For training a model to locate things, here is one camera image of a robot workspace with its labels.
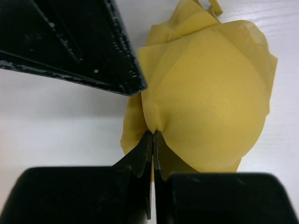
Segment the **yellow bra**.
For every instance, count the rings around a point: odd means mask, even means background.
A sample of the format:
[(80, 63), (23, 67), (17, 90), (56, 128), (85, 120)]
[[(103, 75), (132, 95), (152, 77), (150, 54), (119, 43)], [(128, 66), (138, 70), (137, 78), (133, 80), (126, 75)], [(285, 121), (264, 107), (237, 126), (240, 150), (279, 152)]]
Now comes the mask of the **yellow bra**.
[(235, 172), (257, 142), (270, 111), (277, 58), (252, 22), (222, 23), (218, 2), (205, 10), (182, 0), (153, 25), (138, 60), (147, 89), (131, 96), (121, 148), (146, 131), (199, 172)]

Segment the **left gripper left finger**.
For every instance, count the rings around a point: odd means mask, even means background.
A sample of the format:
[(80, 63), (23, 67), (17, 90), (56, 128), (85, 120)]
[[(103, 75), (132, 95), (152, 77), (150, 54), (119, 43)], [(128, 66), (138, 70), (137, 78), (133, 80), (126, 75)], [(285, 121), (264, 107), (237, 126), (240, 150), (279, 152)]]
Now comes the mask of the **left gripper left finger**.
[(17, 179), (3, 224), (145, 224), (151, 218), (152, 134), (116, 164), (35, 167)]

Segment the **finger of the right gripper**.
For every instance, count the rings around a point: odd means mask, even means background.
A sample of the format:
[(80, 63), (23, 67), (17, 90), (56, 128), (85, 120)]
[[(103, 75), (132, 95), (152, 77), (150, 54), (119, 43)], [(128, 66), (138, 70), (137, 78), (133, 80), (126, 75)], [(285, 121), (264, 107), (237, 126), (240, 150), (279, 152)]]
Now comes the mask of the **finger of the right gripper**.
[(122, 94), (146, 89), (113, 0), (3, 0), (0, 67)]

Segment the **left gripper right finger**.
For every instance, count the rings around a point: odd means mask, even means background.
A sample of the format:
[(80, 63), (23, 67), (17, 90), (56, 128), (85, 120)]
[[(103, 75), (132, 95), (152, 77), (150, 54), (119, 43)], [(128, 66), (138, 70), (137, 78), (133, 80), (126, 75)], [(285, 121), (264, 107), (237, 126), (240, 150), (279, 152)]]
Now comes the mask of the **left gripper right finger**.
[(200, 173), (153, 135), (159, 224), (296, 224), (289, 197), (268, 173)]

